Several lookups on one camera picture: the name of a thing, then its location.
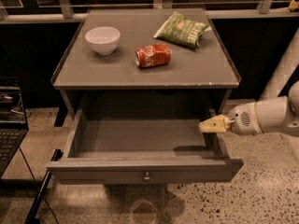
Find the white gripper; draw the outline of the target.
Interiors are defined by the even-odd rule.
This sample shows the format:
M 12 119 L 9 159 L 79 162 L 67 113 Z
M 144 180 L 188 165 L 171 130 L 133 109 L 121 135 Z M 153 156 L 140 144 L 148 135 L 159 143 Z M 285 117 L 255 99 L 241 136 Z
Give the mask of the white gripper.
M 225 115 L 218 115 L 201 121 L 199 124 L 201 133 L 226 133 L 229 131 L 230 126 L 231 131 L 239 135 L 262 133 L 256 115 L 255 103 L 234 107 L 228 113 L 228 117 Z

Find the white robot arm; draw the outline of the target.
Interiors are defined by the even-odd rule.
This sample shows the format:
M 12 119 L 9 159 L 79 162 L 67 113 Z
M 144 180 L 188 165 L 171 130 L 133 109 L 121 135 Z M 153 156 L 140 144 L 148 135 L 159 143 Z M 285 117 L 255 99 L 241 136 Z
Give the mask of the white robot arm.
M 278 67 L 267 82 L 257 102 L 238 105 L 227 115 L 218 115 L 199 123 L 201 133 L 226 133 L 239 135 L 284 133 L 299 136 L 299 80 L 280 93 L 291 81 L 299 65 L 299 29 L 284 52 Z

